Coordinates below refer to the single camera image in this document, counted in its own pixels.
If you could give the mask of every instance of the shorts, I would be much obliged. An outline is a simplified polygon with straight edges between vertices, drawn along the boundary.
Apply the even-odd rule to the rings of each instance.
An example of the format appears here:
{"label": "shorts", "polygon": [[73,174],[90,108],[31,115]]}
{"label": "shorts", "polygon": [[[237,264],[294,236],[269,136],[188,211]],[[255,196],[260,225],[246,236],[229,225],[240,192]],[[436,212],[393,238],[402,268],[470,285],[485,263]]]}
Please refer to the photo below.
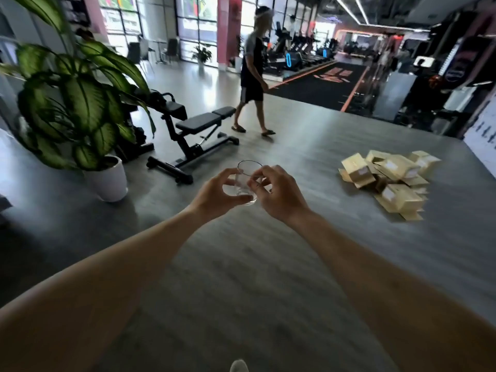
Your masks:
{"label": "shorts", "polygon": [[243,103],[248,103],[251,100],[263,102],[263,94],[262,87],[241,87],[241,101]]}

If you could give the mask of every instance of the slipper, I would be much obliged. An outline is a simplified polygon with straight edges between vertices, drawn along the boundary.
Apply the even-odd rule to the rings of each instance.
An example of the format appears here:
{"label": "slipper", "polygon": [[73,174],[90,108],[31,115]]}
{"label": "slipper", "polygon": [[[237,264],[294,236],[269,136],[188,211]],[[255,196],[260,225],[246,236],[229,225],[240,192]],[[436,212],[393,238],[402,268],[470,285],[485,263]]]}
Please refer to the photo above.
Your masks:
{"label": "slipper", "polygon": [[262,137],[271,136],[272,134],[276,134],[276,132],[269,129],[268,131],[262,133]]}
{"label": "slipper", "polygon": [[244,129],[241,125],[238,125],[238,126],[231,126],[231,129],[232,130],[235,130],[239,133],[246,133],[246,129]]}

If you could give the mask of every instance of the adjustable bench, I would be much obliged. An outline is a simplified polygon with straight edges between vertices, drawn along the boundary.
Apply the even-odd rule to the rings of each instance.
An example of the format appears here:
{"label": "adjustable bench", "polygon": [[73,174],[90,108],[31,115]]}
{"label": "adjustable bench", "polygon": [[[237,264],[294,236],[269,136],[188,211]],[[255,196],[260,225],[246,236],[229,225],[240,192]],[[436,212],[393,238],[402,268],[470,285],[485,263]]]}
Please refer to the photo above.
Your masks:
{"label": "adjustable bench", "polygon": [[[225,133],[219,132],[217,134],[217,140],[211,143],[204,143],[214,134],[217,128],[221,125],[222,120],[230,118],[236,111],[233,107],[222,107],[218,110],[202,113],[192,118],[188,118],[186,114],[186,108],[176,103],[173,95],[171,93],[162,94],[163,96],[169,95],[171,102],[166,102],[164,107],[159,111],[163,113],[162,118],[167,124],[167,129],[169,130],[170,138],[179,144],[181,150],[183,150],[184,157],[177,159],[172,163],[162,162],[155,157],[149,157],[146,166],[148,168],[160,167],[163,168],[169,175],[176,178],[176,182],[184,184],[192,184],[193,176],[188,175],[183,172],[180,167],[184,166],[186,163],[192,162],[196,158],[202,156],[203,154],[215,149],[216,147],[231,141],[235,145],[239,145],[239,139],[232,136],[227,136]],[[176,123],[176,128],[180,130],[179,133],[176,132],[172,118],[177,118],[181,121]],[[213,130],[208,133],[206,137],[202,137],[200,143],[189,146],[185,136],[190,134],[198,134],[212,126],[215,126]]]}

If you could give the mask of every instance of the sneaker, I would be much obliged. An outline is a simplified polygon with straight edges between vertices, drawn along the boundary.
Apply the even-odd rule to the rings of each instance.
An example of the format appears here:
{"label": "sneaker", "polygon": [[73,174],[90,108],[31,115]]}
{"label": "sneaker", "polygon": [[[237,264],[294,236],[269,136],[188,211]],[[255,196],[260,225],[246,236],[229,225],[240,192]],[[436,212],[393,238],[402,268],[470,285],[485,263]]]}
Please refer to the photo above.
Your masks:
{"label": "sneaker", "polygon": [[249,372],[249,371],[245,361],[242,359],[238,359],[231,364],[231,369],[229,369],[229,372]]}

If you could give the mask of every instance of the hand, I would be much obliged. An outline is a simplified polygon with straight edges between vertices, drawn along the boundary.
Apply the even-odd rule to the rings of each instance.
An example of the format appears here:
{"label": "hand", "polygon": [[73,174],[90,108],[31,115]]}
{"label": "hand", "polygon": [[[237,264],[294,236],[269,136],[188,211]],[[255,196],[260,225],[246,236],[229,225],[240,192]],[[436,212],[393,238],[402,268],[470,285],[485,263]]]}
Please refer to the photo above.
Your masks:
{"label": "hand", "polygon": [[[264,177],[262,182],[256,182],[261,176]],[[295,218],[310,210],[294,179],[280,166],[263,166],[248,181],[265,211],[289,227],[293,227]],[[264,188],[269,184],[272,184],[270,192]]]}
{"label": "hand", "polygon": [[235,185],[234,179],[230,179],[229,175],[237,173],[239,173],[237,168],[226,168],[219,175],[208,180],[186,210],[195,212],[203,223],[207,223],[226,214],[235,206],[250,202],[253,196],[247,194],[230,196],[222,189],[223,185]]}

